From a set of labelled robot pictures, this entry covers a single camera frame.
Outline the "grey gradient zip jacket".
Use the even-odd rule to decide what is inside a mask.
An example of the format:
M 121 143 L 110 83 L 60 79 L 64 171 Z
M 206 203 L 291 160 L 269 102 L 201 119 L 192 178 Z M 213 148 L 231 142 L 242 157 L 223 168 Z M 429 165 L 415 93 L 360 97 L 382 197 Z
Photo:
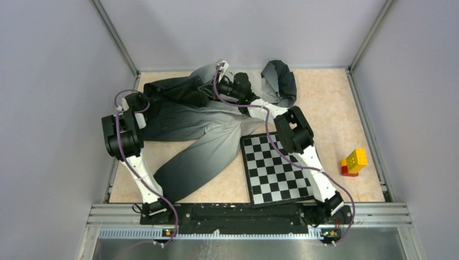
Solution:
M 192 194 L 223 171 L 237 157 L 239 140 L 265 123 L 229 103 L 211 100 L 198 87 L 213 80 L 217 67 L 208 64 L 184 77 L 146 83 L 143 92 L 153 108 L 142 135 L 146 141 L 190 141 L 154 173 L 164 196 L 177 202 Z

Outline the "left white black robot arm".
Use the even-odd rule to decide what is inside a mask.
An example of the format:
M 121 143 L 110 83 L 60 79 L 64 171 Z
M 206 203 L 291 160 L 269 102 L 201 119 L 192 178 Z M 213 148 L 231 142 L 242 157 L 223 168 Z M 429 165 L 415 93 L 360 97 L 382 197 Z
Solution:
M 123 90 L 115 96 L 114 103 L 117 113 L 101 119 L 104 144 L 108 154 L 129 171 L 141 193 L 141 205 L 135 204 L 132 209 L 141 215 L 141 225 L 172 224 L 174 210 L 164 198 L 163 189 L 142 152 L 141 130 L 158 114 L 162 100 L 137 90 Z

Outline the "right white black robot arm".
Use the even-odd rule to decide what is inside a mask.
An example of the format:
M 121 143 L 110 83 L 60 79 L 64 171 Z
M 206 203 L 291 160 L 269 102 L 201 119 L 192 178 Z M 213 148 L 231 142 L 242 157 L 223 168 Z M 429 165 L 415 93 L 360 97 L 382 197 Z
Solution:
M 343 198 L 336 189 L 337 183 L 323 169 L 314 145 L 313 130 L 299 107 L 279 107 L 256 96 L 245 73 L 236 74 L 233 81 L 217 73 L 209 82 L 200 83 L 198 91 L 213 100 L 223 101 L 224 96 L 234 98 L 237 100 L 234 106 L 242 113 L 263 119 L 266 125 L 275 125 L 283 150 L 294 156 L 297 160 L 294 166 L 306 173 L 318 218 L 324 223 L 332 223 L 339 217 L 344 206 Z

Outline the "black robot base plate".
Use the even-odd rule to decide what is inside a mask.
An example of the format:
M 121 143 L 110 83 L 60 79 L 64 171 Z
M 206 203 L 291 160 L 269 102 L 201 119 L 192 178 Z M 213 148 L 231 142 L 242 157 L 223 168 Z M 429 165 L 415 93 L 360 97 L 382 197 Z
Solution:
M 302 203 L 265 206 L 254 209 L 250 204 L 180 204 L 175 206 L 172 224 L 163 234 L 167 237 L 178 228 L 180 235 L 218 232 L 222 235 L 288 235 L 306 234 L 321 225 L 342 228 L 351 220 L 351 208 L 345 205 L 334 217 L 323 219 L 315 205 Z

